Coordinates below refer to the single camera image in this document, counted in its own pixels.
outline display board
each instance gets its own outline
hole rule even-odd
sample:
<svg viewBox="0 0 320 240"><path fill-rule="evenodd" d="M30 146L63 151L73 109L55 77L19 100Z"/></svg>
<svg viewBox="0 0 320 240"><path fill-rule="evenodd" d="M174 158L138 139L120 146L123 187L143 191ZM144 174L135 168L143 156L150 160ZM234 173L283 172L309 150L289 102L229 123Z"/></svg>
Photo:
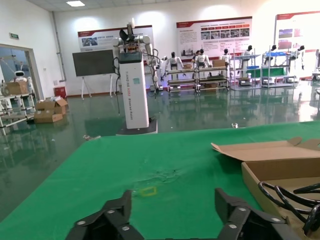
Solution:
<svg viewBox="0 0 320 240"><path fill-rule="evenodd" d="M301 77L310 77L316 64L316 49L320 48L320 32L317 31L320 11L295 12L276 16L274 43L279 51L286 52L305 47L304 71Z"/></svg>
<svg viewBox="0 0 320 240"><path fill-rule="evenodd" d="M77 77L113 74L112 50L76 52L72 54Z"/></svg>
<svg viewBox="0 0 320 240"><path fill-rule="evenodd" d="M212 58L221 56L224 49L241 53L251 44L252 16L177 22L176 27L178 55L185 60L200 49Z"/></svg>
<svg viewBox="0 0 320 240"><path fill-rule="evenodd" d="M79 46L81 52L91 52L100 50L112 50L112 39L119 38L119 31L123 29L126 33L126 27L80 31L78 32ZM152 45L154 45L154 35L152 25L136 26L133 29L136 36L147 35L150 37ZM145 51L144 45L141 45L142 51Z"/></svg>

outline coiled wire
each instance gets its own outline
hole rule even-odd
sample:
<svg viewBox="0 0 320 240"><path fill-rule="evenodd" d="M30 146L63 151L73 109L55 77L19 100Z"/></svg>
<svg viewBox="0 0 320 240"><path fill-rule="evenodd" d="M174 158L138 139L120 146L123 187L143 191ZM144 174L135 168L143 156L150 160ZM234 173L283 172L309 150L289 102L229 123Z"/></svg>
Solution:
<svg viewBox="0 0 320 240"><path fill-rule="evenodd" d="M258 187L270 201L272 201L273 203L275 203L283 209L291 211L298 219L300 219L300 221L304 223L302 229L306 236L310 231L314 232L320 227L320 200L309 199L296 195L320 193L320 190L318 189L320 188L320 183L295 189L293 193L281 186L273 186L264 181L259 182ZM275 199L265 188L274 190L281 199L281 201ZM309 207L311 208L311 210L296 208L291 205L288 199L306 207Z"/></svg>

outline red trash bin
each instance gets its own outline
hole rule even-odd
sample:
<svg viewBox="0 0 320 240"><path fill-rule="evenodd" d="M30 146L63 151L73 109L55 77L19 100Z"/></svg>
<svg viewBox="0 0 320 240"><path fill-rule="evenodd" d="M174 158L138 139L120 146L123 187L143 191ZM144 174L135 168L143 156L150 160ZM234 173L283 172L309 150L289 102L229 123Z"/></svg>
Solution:
<svg viewBox="0 0 320 240"><path fill-rule="evenodd" d="M64 86L55 87L53 90L54 90L54 95L56 97L60 96L64 99L66 98L67 93L66 93L66 88Z"/></svg>

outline green mat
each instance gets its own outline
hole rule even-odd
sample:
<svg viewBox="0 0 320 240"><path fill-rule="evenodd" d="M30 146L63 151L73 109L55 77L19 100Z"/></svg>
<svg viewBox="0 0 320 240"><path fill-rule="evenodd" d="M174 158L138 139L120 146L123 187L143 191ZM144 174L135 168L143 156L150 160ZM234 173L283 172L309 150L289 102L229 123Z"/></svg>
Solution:
<svg viewBox="0 0 320 240"><path fill-rule="evenodd" d="M253 69L253 70L247 70L247 74L251 74L252 78L260 78L261 76L261 70L260 69ZM262 69L262 76L268 77L269 70L267 68ZM271 68L270 69L270 77L277 77L277 76L283 76L285 75L285 69L283 67L281 68Z"/></svg>
<svg viewBox="0 0 320 240"><path fill-rule="evenodd" d="M241 163L217 144L320 137L320 122L110 136L83 144L1 224L2 240L64 240L73 223L132 189L131 223L146 239L215 238L214 189L244 198Z"/></svg>

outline exit sign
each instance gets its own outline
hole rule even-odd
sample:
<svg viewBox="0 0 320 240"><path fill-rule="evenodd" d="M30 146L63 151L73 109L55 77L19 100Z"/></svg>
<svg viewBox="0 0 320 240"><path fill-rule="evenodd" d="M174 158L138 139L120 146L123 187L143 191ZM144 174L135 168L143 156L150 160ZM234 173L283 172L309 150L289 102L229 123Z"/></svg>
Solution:
<svg viewBox="0 0 320 240"><path fill-rule="evenodd" d="M10 38L19 40L19 35L18 34L14 34L14 33L11 33L11 32L9 34L10 34Z"/></svg>

